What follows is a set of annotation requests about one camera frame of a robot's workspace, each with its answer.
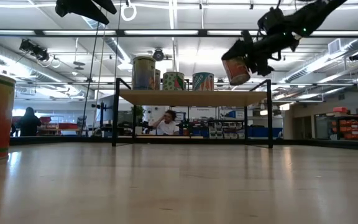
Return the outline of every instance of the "wooden tabletop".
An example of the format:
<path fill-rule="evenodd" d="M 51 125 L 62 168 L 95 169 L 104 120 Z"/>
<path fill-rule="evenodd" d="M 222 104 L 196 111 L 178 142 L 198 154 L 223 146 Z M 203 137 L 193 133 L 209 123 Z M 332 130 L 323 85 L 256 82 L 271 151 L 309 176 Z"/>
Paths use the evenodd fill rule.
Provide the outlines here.
<path fill-rule="evenodd" d="M 133 105 L 153 106 L 248 106 L 266 98 L 266 92 L 120 90 Z"/>

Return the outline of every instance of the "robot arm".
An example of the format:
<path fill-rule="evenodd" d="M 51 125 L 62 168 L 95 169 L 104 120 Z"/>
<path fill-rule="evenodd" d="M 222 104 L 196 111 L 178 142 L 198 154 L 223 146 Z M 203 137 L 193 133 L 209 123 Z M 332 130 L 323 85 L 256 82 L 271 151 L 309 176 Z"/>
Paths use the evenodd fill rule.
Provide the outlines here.
<path fill-rule="evenodd" d="M 258 75 L 266 76 L 274 69 L 268 59 L 281 60 L 281 50 L 291 48 L 294 52 L 302 37 L 308 37 L 318 29 L 325 19 L 347 0 L 317 0 L 299 11 L 284 16 L 280 8 L 271 8 L 258 21 L 259 31 L 267 35 L 262 40 L 252 41 L 248 30 L 242 32 L 244 40 L 238 40 L 223 56 L 222 60 L 241 57 L 246 67 Z"/>

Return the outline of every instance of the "ceiling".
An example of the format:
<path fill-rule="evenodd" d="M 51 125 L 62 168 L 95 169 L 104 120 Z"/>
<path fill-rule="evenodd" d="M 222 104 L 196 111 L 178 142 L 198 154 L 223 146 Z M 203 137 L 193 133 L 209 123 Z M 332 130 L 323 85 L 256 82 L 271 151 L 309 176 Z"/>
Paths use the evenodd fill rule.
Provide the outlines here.
<path fill-rule="evenodd" d="M 28 6 L 31 4 L 54 4 L 55 1 L 48 0 L 4 0 L 0 5 Z M 114 1 L 119 10 L 120 2 Z M 137 6 L 137 15 L 131 21 L 124 21 L 118 14 L 108 14 L 110 23 L 108 29 L 171 29 L 170 11 L 167 9 L 169 0 L 148 0 L 132 1 L 132 4 L 144 4 L 146 7 Z M 257 20 L 262 17 L 267 9 L 263 7 L 276 5 L 276 0 L 202 0 L 203 10 L 198 8 L 199 0 L 178 0 L 178 10 L 174 29 L 256 29 Z M 249 4 L 255 5 L 254 10 L 245 9 Z M 297 2 L 296 8 L 301 7 L 302 2 Z M 358 1 L 349 0 L 345 6 L 358 6 Z M 195 7 L 194 9 L 183 9 L 184 7 Z M 282 7 L 290 8 L 285 10 L 285 14 L 295 11 L 294 0 L 283 0 Z M 131 9 L 125 10 L 127 17 L 131 16 Z M 0 29 L 90 29 L 85 20 L 78 15 L 68 14 L 60 17 L 55 13 L 54 7 L 33 7 L 33 8 L 5 8 L 0 7 Z M 327 30 L 358 30 L 358 9 L 336 10 L 320 27 Z M 12 52 L 22 55 L 19 46 L 22 37 L 0 37 L 0 46 Z M 116 66 L 114 52 L 102 40 L 96 38 L 82 37 L 78 39 L 78 55 L 76 60 L 85 63 L 84 70 L 77 71 L 79 74 L 73 75 L 76 71 L 73 62 L 75 60 L 76 39 L 72 37 L 31 37 L 32 42 L 41 47 L 48 48 L 51 55 L 56 56 L 61 61 L 58 68 L 48 67 L 48 69 L 67 77 L 76 82 L 85 81 L 90 74 L 92 77 L 102 77 L 101 82 L 113 82 L 115 74 L 118 77 L 125 77 L 126 81 L 131 80 L 129 70 L 121 70 Z M 171 37 L 121 37 L 118 40 L 119 46 L 130 57 L 138 55 L 148 55 L 155 48 L 162 48 L 167 55 L 173 55 L 173 41 Z M 185 74 L 186 78 L 191 78 L 196 72 L 211 72 L 215 78 L 225 78 L 226 73 L 221 63 L 221 55 L 231 47 L 236 41 L 233 37 L 177 37 L 175 42 L 178 49 L 179 72 Z M 312 59 L 321 52 L 327 50 L 328 43 L 333 41 L 330 38 L 310 38 L 302 39 L 296 52 L 284 50 L 285 61 L 269 61 L 269 64 L 277 72 L 267 78 L 279 82 L 288 71 L 302 66 L 307 60 Z M 95 48 L 95 60 L 91 71 L 92 52 Z M 35 62 L 30 55 L 25 58 Z M 343 68 L 343 61 L 339 60 L 334 65 L 324 67 L 316 73 L 316 77 L 332 75 Z M 172 70 L 172 62 L 164 62 L 167 70 Z M 266 77 L 258 75 L 252 76 L 253 81 L 260 82 Z M 315 82 L 316 79 L 310 77 L 303 82 Z"/>

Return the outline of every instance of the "metal frame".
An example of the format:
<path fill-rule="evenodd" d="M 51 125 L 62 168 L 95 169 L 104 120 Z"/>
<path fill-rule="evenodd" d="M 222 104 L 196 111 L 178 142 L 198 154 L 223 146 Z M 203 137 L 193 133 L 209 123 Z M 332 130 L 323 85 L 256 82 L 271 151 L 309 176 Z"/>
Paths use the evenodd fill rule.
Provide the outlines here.
<path fill-rule="evenodd" d="M 0 31 L 9 30 L 11 33 L 3 34 L 0 33 L 0 37 L 241 37 L 240 32 L 242 30 L 248 30 L 253 35 L 252 37 L 257 37 L 257 29 L 175 29 L 174 31 L 180 32 L 186 32 L 186 31 L 194 31 L 194 34 L 141 34 L 142 32 L 147 31 L 161 31 L 161 32 L 171 32 L 173 30 L 171 29 L 106 29 L 106 32 L 110 32 L 112 34 L 104 34 L 103 32 L 95 33 L 95 34 L 81 34 L 81 32 L 89 32 L 89 29 L 0 29 Z M 25 31 L 33 31 L 33 34 L 21 34 L 19 31 L 25 30 Z M 61 34 L 46 34 L 45 31 L 54 31 L 54 32 L 70 32 L 73 33 L 61 33 Z M 137 31 L 140 32 L 140 34 L 126 34 L 126 31 Z M 226 34 L 209 34 L 208 31 L 224 31 L 228 32 Z M 233 34 L 233 31 L 240 31 L 238 34 Z M 323 31 L 323 32 L 344 32 L 343 35 L 337 34 L 337 35 L 311 35 L 309 37 L 305 38 L 358 38 L 358 35 L 349 35 L 346 34 L 346 32 L 352 32 L 352 31 L 358 31 L 358 30 L 316 30 L 316 31 Z"/>
<path fill-rule="evenodd" d="M 131 87 L 121 78 L 116 79 L 116 91 L 114 93 L 114 102 L 112 106 L 112 141 L 111 145 L 115 147 L 117 145 L 117 125 L 118 125 L 118 104 L 119 104 L 119 94 L 120 94 L 120 84 L 125 85 L 128 89 L 131 90 Z M 261 87 L 262 85 L 267 86 L 267 116 L 268 116 L 268 148 L 273 148 L 273 101 L 272 101 L 272 81 L 271 80 L 265 80 L 262 83 L 259 83 L 257 86 L 255 86 L 250 91 L 254 91 L 258 89 L 258 87 Z M 133 109 L 133 116 L 132 116 L 132 138 L 131 143 L 134 143 L 136 140 L 136 134 L 135 134 L 135 122 L 136 122 L 136 105 L 134 105 Z M 248 143 L 248 109 L 247 107 L 244 107 L 244 144 Z M 192 141 L 194 139 L 181 139 L 181 141 L 186 142 L 186 140 Z"/>

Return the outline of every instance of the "duct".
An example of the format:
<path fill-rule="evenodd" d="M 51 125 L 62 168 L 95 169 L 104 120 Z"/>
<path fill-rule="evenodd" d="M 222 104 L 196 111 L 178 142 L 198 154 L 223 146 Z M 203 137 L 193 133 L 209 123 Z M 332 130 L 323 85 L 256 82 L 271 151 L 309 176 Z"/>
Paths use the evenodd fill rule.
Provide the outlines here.
<path fill-rule="evenodd" d="M 33 61 L 17 55 L 11 50 L 5 49 L 0 46 L 0 67 L 1 65 L 8 65 L 6 68 L 9 73 L 16 75 L 15 78 L 25 78 L 37 82 L 42 80 L 43 82 L 72 82 L 73 80 L 64 77 L 48 68 L 34 63 Z M 70 86 L 70 88 L 76 89 L 77 91 L 87 91 L 84 86 L 76 86 L 76 88 Z M 94 96 L 94 91 L 89 91 L 89 97 Z"/>
<path fill-rule="evenodd" d="M 339 58 L 346 57 L 358 51 L 358 39 L 350 41 L 349 39 L 340 39 L 340 52 L 335 54 L 330 54 L 328 50 L 323 53 L 318 54 L 314 58 L 307 60 L 302 66 L 297 67 L 293 70 L 290 70 L 281 82 L 290 83 L 297 78 L 310 74 L 314 71 L 323 68 L 330 63 L 334 62 Z"/>
<path fill-rule="evenodd" d="M 92 28 L 92 29 L 98 29 L 98 22 L 89 19 L 87 17 L 82 17 L 84 21 Z M 102 23 L 99 23 L 99 30 L 104 30 L 105 25 Z M 107 46 L 118 56 L 118 59 L 121 63 L 131 63 L 131 58 L 124 52 L 124 50 L 118 45 L 117 41 L 112 37 L 103 37 L 102 38 Z"/>

